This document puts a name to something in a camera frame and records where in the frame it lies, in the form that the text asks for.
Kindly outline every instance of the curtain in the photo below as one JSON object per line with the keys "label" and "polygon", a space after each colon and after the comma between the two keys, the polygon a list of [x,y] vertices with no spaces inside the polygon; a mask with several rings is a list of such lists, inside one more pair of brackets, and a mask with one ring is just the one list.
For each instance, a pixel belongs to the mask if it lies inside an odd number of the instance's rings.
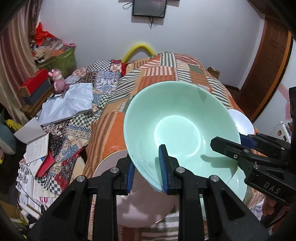
{"label": "curtain", "polygon": [[35,34],[41,2],[29,0],[0,37],[0,103],[14,121],[21,124],[28,120],[20,111],[23,101],[17,90],[38,70],[30,41]]}

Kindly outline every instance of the door frame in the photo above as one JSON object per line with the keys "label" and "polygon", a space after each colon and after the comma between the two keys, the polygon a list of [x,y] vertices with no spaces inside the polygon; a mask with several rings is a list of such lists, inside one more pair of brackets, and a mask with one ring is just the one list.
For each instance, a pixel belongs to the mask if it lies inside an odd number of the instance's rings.
{"label": "door frame", "polygon": [[[260,41],[260,45],[254,60],[254,63],[250,69],[250,72],[246,78],[246,81],[244,82],[242,89],[240,91],[243,91],[244,88],[247,86],[247,83],[249,81],[249,79],[251,78],[251,75],[253,73],[253,70],[257,64],[259,55],[261,53],[261,49],[263,46],[263,41],[266,35],[266,29],[267,29],[267,20],[264,21],[264,27],[263,27],[263,33],[262,33],[262,37],[261,37],[261,41]],[[262,100],[262,102],[260,103],[260,105],[258,106],[258,108],[255,110],[255,112],[252,114],[250,121],[252,123],[254,123],[254,121],[259,117],[259,115],[262,113],[262,111],[264,110],[264,108],[267,106],[267,104],[269,103],[269,101],[271,100],[272,96],[274,95],[275,91],[277,90],[278,85],[281,82],[281,79],[283,78],[283,75],[285,73],[285,70],[287,68],[288,62],[290,60],[290,55],[291,55],[291,51],[292,51],[292,46],[293,46],[293,37],[291,32],[288,32],[288,40],[287,40],[287,45],[286,45],[286,50],[283,56],[283,61],[279,67],[279,71],[270,87],[270,89],[268,90],[266,96],[264,97],[264,99]]]}

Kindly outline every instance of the metal bolt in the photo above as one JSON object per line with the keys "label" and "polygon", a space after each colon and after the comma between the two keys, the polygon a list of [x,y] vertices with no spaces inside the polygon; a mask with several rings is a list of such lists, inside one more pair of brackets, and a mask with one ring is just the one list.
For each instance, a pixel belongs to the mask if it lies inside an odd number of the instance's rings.
{"label": "metal bolt", "polygon": [[185,168],[184,168],[184,167],[177,167],[177,168],[176,168],[176,171],[177,171],[178,173],[183,173],[183,172],[185,172]]}
{"label": "metal bolt", "polygon": [[76,180],[81,183],[85,180],[85,176],[80,175],[76,178]]}
{"label": "metal bolt", "polygon": [[253,164],[253,167],[254,167],[255,169],[259,169],[259,165],[258,165],[258,164]]}
{"label": "metal bolt", "polygon": [[118,173],[119,172],[119,168],[118,167],[112,167],[110,169],[110,172],[112,172],[112,173]]}
{"label": "metal bolt", "polygon": [[211,180],[212,180],[213,182],[217,182],[217,181],[220,180],[220,178],[219,178],[218,176],[216,176],[216,175],[212,175],[212,176],[211,176]]}

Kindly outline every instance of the pink figurine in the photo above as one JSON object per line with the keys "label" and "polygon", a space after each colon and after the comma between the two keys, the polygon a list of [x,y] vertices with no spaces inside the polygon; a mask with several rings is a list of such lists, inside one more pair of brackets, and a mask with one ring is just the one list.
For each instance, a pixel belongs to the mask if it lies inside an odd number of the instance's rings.
{"label": "pink figurine", "polygon": [[52,77],[54,81],[54,90],[57,93],[63,92],[65,89],[65,79],[62,76],[62,72],[59,69],[52,69],[51,72],[48,72],[48,75]]}

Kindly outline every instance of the green box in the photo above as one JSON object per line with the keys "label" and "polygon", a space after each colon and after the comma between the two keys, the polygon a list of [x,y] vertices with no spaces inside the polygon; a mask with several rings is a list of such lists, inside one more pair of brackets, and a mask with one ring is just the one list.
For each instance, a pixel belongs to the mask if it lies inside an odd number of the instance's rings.
{"label": "green box", "polygon": [[38,68],[47,69],[49,72],[52,69],[60,69],[64,78],[69,77],[77,69],[74,48],[66,50],[59,56],[49,58],[45,62],[40,63]]}

